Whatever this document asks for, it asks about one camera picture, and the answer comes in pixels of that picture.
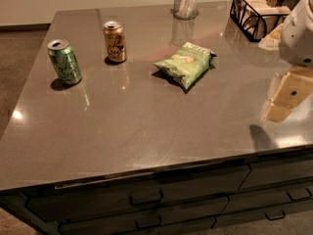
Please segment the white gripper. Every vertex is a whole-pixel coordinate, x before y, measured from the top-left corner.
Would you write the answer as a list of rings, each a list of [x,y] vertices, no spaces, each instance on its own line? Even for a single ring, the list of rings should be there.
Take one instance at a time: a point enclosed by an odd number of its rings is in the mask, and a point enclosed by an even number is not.
[[[258,47],[268,51],[279,49],[281,58],[288,63],[312,68],[313,0],[300,0],[284,23],[262,38]],[[264,117],[282,122],[312,93],[313,70],[288,70],[276,74],[264,104]]]

